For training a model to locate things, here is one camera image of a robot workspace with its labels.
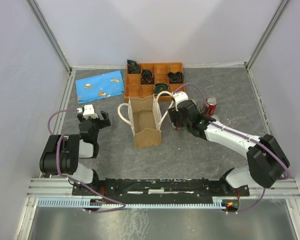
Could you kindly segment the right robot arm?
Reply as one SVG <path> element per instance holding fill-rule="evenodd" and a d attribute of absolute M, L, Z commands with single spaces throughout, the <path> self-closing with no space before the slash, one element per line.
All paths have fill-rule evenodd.
<path fill-rule="evenodd" d="M 278 180 L 289 178 L 290 162 L 276 138 L 270 134 L 250 135 L 223 125 L 200 113 L 192 100 L 168 109 L 176 128 L 186 128 L 194 137 L 227 147 L 247 160 L 247 166 L 234 168 L 219 183 L 221 193 L 232 195 L 239 187 L 256 183 L 269 189 Z"/>

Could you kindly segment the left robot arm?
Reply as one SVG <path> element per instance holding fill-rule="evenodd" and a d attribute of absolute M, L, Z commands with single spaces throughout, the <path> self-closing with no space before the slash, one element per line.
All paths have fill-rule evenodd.
<path fill-rule="evenodd" d="M 83 184 L 89 195 L 96 195 L 101 189 L 98 174 L 79 163 L 79 159 L 95 159 L 98 156 L 99 132 L 111 126 L 109 113 L 101 111 L 101 116 L 98 116 L 92 105 L 66 111 L 77 113 L 79 133 L 66 136 L 51 134 L 39 161 L 40 171 L 65 176 L 72 182 Z"/>

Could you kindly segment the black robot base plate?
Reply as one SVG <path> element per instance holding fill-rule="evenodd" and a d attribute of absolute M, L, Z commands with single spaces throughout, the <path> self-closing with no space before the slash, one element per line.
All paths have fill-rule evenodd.
<path fill-rule="evenodd" d="M 92 203 L 103 202 L 126 205 L 176 205 L 211 204 L 213 197 L 240 198 L 250 196 L 247 185 L 231 187 L 225 179 L 114 179 L 99 180 L 90 188 L 108 197 L 95 199 Z"/>

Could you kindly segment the red coke can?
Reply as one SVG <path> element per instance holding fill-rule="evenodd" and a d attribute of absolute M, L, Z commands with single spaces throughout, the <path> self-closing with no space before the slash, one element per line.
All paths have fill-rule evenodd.
<path fill-rule="evenodd" d="M 210 96 L 206 100 L 204 114 L 208 117 L 212 116 L 217 108 L 218 101 L 214 96 Z"/>

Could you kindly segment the purple soda can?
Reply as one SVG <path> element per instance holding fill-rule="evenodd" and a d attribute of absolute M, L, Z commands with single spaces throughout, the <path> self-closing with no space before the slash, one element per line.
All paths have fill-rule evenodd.
<path fill-rule="evenodd" d="M 211 117 L 212 117 L 213 119 L 215 119 L 216 121 L 218 121 L 218 122 L 221 121 L 220 117 L 217 116 L 217 115 L 212 115 Z"/>

